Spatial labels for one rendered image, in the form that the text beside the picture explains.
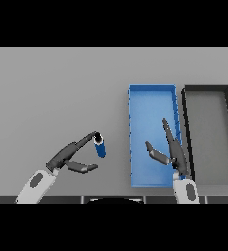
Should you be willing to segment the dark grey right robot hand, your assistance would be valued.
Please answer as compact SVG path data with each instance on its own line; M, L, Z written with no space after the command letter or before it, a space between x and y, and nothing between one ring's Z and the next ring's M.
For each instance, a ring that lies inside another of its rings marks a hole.
M179 140L173 137L169 123L166 118L162 119L162 126L166 134L170 156L167 157L162 152L158 151L157 149L154 149L152 144L149 141L146 141L145 145L149 156L152 159L165 165L171 164L172 167L178 171L179 176L185 176L188 173L188 170L183 148Z

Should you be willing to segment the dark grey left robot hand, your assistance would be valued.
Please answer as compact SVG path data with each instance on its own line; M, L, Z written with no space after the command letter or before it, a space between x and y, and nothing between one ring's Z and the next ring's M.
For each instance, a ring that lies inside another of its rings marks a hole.
M79 172L79 173L88 173L94 169L98 168L97 164L82 164L75 161L72 161L71 158L74 154L80 150L85 144L87 144L94 136L96 132L89 133L87 136L82 138L78 142L70 143L60 150L49 162L46 163L46 167L50 172L53 172L54 169L60 169L63 166L67 166L69 170Z

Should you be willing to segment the blue bin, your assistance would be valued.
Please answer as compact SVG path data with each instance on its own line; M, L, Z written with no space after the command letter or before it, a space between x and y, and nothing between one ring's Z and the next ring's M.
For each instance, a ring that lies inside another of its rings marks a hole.
M130 84L129 150L131 186L136 188L171 188L174 169L153 160L145 145L170 156L162 119L166 118L172 135L181 142L180 119L174 84Z

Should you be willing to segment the blue pipe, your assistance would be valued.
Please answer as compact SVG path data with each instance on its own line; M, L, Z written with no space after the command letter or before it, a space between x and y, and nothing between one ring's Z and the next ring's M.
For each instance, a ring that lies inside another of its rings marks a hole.
M98 156L104 158L106 156L104 138L99 132L96 132L94 135L94 145Z

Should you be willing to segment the dark grey bin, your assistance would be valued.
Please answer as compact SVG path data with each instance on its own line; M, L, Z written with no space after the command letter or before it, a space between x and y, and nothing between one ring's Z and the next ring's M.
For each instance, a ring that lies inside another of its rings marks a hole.
M185 85L181 94L193 180L228 185L228 85Z

